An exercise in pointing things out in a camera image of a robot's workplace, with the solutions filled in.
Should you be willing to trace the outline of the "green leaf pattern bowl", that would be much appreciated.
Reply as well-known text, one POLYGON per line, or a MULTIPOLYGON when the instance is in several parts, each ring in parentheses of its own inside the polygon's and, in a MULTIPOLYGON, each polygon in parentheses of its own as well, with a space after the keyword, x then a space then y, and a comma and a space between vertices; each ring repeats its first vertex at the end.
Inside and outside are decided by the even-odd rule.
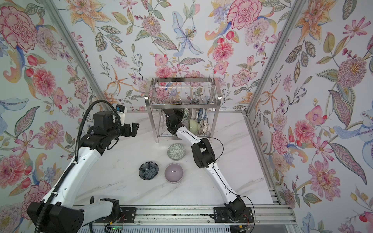
POLYGON ((189 117, 189 109, 185 108, 184 109, 184 115, 183 115, 183 120, 187 120, 189 117))

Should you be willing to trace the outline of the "light green bowl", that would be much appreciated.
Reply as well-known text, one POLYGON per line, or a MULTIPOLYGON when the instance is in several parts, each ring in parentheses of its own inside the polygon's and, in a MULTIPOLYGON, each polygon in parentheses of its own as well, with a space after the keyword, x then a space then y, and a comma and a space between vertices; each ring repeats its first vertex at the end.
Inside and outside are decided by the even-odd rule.
POLYGON ((197 135, 199 133, 199 123, 194 119, 189 119, 189 131, 197 135))

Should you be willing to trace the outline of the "blue floral bowl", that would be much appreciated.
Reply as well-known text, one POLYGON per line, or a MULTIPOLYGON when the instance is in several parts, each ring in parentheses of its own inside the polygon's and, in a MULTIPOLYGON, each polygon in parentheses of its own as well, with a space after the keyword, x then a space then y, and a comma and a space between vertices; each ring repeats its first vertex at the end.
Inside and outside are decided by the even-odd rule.
POLYGON ((208 119, 207 109, 200 108, 198 110, 197 121, 201 122, 202 120, 206 120, 206 119, 208 119))

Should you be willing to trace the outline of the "green white patterned bowl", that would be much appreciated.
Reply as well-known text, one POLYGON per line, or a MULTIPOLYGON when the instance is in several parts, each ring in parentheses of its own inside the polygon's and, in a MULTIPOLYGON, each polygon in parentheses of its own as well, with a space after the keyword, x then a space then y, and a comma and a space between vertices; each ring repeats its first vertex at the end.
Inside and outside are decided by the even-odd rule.
POLYGON ((172 144, 167 150, 167 155, 174 161, 183 159, 186 155, 186 149, 181 144, 172 144))

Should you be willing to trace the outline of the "purple ribbed bowl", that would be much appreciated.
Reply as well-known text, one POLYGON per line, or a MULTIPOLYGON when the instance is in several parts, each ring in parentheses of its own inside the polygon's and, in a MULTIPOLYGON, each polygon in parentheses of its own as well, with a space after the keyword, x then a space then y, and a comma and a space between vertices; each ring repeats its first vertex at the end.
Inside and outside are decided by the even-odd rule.
POLYGON ((189 109, 189 119, 196 120, 198 118, 198 111, 197 109, 189 109))

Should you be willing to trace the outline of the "brown white patterned bowl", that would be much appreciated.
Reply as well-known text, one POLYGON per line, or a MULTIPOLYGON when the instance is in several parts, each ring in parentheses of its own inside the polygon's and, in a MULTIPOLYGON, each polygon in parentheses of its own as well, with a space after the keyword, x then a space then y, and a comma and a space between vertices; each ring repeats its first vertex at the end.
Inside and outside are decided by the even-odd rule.
POLYGON ((210 132, 210 126, 208 122, 204 119, 202 119, 199 122, 199 135, 208 135, 210 132))

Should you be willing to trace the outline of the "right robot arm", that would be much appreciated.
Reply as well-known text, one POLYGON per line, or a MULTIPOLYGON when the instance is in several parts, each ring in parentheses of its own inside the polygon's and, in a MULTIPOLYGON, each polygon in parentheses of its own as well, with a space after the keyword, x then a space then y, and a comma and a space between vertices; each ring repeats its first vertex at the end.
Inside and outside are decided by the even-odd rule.
POLYGON ((223 220, 229 219, 232 222, 239 222, 244 218, 249 224, 254 223, 253 209, 246 206, 242 199, 243 196, 233 190, 218 167, 218 157, 216 157, 209 141, 211 138, 200 138, 183 124, 183 109, 163 109, 162 111, 169 133, 191 146, 196 166, 207 172, 221 194, 226 215, 223 220))

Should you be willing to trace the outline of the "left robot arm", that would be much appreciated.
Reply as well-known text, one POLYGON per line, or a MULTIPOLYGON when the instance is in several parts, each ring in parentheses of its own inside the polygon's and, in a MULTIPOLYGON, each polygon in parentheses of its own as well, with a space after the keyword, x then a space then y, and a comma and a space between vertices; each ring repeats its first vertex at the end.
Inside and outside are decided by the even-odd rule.
POLYGON ((111 149, 120 137, 135 137, 139 129, 138 123, 124 122, 124 112, 98 112, 93 119, 94 125, 87 134, 77 137, 78 151, 57 183, 41 201, 32 202, 27 208, 36 233, 76 233, 98 219, 116 221, 122 216, 119 201, 111 198, 73 208, 79 188, 105 150, 111 149))

